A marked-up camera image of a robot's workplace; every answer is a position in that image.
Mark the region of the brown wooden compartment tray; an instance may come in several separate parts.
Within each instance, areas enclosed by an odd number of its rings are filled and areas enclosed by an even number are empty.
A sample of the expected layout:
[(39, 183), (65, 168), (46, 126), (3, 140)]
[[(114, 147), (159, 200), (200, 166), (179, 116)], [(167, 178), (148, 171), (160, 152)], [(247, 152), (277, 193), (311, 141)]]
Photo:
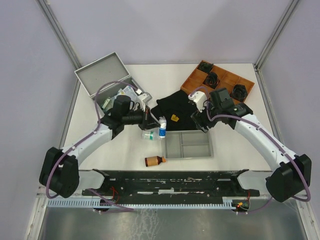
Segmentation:
[(181, 85), (180, 89), (191, 94), (204, 87), (210, 93), (225, 88), (235, 104), (243, 103), (254, 87), (254, 83), (213, 63), (202, 60)]

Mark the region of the clear bottle green label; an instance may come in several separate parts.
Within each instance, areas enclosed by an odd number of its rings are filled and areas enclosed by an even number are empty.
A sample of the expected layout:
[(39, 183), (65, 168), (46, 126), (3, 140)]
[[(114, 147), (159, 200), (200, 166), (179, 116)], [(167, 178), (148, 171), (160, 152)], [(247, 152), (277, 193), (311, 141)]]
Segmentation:
[(160, 140), (159, 134), (156, 130), (144, 130), (141, 134), (143, 140), (158, 141)]

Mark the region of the dark rolled item compartment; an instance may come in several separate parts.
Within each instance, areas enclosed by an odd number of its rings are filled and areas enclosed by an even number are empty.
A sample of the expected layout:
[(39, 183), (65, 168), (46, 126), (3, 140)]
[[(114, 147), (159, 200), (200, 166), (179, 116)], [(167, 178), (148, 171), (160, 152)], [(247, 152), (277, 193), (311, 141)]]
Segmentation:
[(197, 69), (208, 74), (211, 72), (213, 67), (214, 67), (214, 65), (212, 63), (209, 63), (206, 61), (201, 61), (198, 65)]
[(215, 89), (218, 86), (219, 82), (220, 82), (220, 80), (219, 80), (218, 75), (215, 72), (210, 72), (206, 76), (203, 84), (212, 88), (212, 89)]

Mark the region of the black folded cloth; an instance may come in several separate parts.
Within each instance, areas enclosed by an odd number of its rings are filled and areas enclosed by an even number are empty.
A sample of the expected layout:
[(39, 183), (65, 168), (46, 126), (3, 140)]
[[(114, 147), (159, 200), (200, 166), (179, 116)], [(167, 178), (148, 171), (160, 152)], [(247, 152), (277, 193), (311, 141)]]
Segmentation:
[(197, 110), (195, 105), (189, 103), (188, 95), (179, 90), (156, 101), (157, 105), (151, 109), (152, 114), (159, 119), (166, 119), (167, 131), (197, 130), (191, 115)]

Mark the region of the dark rolled item top compartment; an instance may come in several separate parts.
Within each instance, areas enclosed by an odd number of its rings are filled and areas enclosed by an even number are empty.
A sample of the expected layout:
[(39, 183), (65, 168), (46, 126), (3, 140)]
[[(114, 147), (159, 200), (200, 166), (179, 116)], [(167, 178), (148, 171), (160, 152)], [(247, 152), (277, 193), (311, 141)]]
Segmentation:
[(213, 67), (214, 67), (214, 65), (212, 63), (209, 63), (206, 61), (201, 61), (198, 65), (197, 69), (208, 74), (211, 72)]

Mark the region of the grey metal first aid box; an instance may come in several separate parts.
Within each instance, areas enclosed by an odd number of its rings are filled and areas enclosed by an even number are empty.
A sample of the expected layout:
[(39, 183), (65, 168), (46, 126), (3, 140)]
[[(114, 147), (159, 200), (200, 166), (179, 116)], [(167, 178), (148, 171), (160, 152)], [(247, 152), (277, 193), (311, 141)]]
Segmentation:
[[(77, 69), (74, 73), (90, 98), (97, 102), (100, 114), (112, 107), (120, 89), (126, 86), (137, 89), (140, 87), (115, 52)], [(111, 98), (111, 101), (102, 109), (107, 98)]]

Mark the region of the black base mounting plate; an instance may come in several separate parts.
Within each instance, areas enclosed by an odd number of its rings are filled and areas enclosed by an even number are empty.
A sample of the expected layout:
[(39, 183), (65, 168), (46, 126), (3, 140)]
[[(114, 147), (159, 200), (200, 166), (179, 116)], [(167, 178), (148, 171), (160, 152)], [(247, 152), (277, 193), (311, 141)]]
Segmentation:
[(221, 204), (224, 197), (260, 196), (243, 189), (236, 171), (117, 171), (105, 170), (96, 192), (115, 197), (118, 204)]

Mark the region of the white blue tube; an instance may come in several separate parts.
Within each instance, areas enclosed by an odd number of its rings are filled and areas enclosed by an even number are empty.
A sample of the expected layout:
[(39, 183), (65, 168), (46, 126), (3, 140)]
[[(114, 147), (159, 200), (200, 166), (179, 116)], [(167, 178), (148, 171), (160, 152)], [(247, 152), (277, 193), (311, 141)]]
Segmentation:
[(167, 130), (167, 120), (164, 116), (161, 116), (159, 118), (159, 129), (158, 129), (158, 135), (160, 139), (164, 139), (166, 137), (166, 130)]

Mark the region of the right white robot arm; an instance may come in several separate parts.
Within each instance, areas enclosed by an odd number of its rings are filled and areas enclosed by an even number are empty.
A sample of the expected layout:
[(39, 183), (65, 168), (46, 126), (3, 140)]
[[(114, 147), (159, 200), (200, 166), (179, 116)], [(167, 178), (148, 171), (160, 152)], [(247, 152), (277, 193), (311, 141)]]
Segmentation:
[(251, 143), (271, 170), (269, 175), (252, 170), (240, 172), (229, 183), (231, 193), (240, 196), (247, 190), (266, 190), (280, 203), (289, 198), (311, 200), (311, 159), (306, 154), (297, 155), (281, 143), (245, 103), (234, 103), (226, 88), (207, 93), (198, 87), (188, 99), (197, 108), (191, 119), (199, 130), (206, 133), (218, 122), (228, 125)]

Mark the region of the black rolled item right compartment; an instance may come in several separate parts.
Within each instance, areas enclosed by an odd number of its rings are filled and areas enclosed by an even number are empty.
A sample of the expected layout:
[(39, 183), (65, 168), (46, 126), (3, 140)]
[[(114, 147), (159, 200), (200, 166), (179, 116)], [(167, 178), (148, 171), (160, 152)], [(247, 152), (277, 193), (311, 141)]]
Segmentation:
[(243, 84), (236, 84), (231, 91), (230, 96), (239, 102), (243, 102), (248, 96), (246, 86)]

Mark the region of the brown medicine bottle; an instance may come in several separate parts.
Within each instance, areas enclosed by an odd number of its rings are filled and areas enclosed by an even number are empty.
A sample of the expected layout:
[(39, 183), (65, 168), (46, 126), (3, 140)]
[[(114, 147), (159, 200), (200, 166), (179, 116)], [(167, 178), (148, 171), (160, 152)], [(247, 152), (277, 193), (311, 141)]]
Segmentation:
[(151, 156), (144, 159), (146, 167), (158, 166), (166, 161), (167, 160), (163, 156)]

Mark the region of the blue white gauze packet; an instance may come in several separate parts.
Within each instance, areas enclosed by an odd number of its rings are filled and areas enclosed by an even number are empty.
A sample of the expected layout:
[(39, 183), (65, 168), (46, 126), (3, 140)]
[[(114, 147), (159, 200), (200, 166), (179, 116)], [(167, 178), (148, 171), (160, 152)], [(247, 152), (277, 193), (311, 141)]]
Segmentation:
[(136, 99), (138, 97), (135, 90), (131, 86), (126, 86), (124, 89), (121, 88), (117, 92), (117, 95), (118, 96), (120, 96), (120, 95), (128, 96), (128, 97), (130, 97), (130, 99), (132, 101), (136, 101)]

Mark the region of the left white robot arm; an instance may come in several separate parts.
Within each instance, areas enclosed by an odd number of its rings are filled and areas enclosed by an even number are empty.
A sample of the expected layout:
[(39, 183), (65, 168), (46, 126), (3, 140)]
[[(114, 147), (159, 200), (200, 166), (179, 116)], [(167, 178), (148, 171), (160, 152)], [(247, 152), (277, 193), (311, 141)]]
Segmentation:
[(97, 169), (80, 171), (80, 164), (99, 147), (113, 140), (126, 125), (137, 125), (141, 130), (160, 126), (143, 102), (138, 108), (126, 95), (116, 97), (113, 107), (97, 122), (96, 127), (85, 137), (61, 149), (51, 147), (45, 155), (39, 176), (39, 183), (45, 186), (45, 194), (69, 198), (78, 190), (94, 189), (99, 195), (106, 195), (111, 189), (109, 176)]

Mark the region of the grey plastic divided tray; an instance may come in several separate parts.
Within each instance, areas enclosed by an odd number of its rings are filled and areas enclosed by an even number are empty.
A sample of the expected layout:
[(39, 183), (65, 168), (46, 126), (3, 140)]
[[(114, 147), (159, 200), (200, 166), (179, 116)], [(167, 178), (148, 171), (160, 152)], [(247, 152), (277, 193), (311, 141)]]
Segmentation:
[(214, 156), (211, 135), (201, 130), (167, 131), (162, 155), (169, 160), (211, 158)]

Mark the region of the green small sachet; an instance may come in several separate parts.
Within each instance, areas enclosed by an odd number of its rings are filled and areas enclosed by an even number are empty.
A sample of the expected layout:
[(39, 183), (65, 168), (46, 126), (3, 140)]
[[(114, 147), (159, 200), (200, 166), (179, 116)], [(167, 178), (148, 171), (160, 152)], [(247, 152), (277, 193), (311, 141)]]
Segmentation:
[(108, 98), (103, 102), (101, 108), (104, 110), (104, 109), (108, 106), (108, 104), (109, 104), (109, 102), (110, 102), (111, 100), (112, 100), (112, 99), (111, 99), (110, 97), (108, 97)]

